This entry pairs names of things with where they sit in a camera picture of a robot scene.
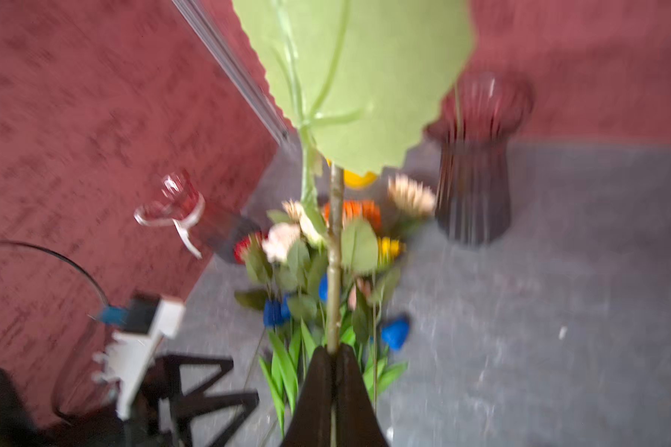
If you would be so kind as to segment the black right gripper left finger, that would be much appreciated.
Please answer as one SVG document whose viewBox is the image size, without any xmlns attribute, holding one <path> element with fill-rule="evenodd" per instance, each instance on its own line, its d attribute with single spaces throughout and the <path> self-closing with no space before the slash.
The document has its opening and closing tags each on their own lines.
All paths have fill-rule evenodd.
<svg viewBox="0 0 671 447">
<path fill-rule="evenodd" d="M 333 358 L 323 346 L 313 351 L 296 412 L 281 446 L 324 447 L 331 445 L 334 395 Z"/>
</svg>

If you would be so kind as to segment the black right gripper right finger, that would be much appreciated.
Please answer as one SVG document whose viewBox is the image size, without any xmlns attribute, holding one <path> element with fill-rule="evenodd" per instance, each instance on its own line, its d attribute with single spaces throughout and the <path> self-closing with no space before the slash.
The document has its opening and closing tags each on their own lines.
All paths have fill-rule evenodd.
<svg viewBox="0 0 671 447">
<path fill-rule="evenodd" d="M 335 445 L 388 446 L 351 346 L 342 344 L 334 367 Z"/>
</svg>

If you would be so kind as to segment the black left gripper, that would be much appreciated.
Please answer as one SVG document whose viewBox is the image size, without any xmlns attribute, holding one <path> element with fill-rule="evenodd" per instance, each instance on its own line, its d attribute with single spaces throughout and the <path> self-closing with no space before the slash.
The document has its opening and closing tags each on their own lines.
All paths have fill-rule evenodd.
<svg viewBox="0 0 671 447">
<path fill-rule="evenodd" d="M 231 357 L 167 354 L 158 359 L 160 398 L 173 400 L 173 446 L 196 446 L 193 426 L 203 418 L 220 423 L 205 446 L 226 446 L 259 406 L 258 392 L 206 395 L 234 368 Z M 111 407 L 73 423 L 39 428 L 25 409 L 9 374 L 0 368 L 0 446 L 169 446 L 143 422 L 120 420 Z"/>
</svg>

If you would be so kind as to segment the pale pink rose flower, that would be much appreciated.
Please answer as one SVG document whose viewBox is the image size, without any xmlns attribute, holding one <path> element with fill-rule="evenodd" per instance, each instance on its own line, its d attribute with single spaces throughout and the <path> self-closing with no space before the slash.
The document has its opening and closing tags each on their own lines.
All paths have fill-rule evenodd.
<svg viewBox="0 0 671 447">
<path fill-rule="evenodd" d="M 301 238 L 301 228 L 297 223 L 277 223 L 262 240 L 261 247 L 270 263 L 285 263 L 288 253 Z"/>
</svg>

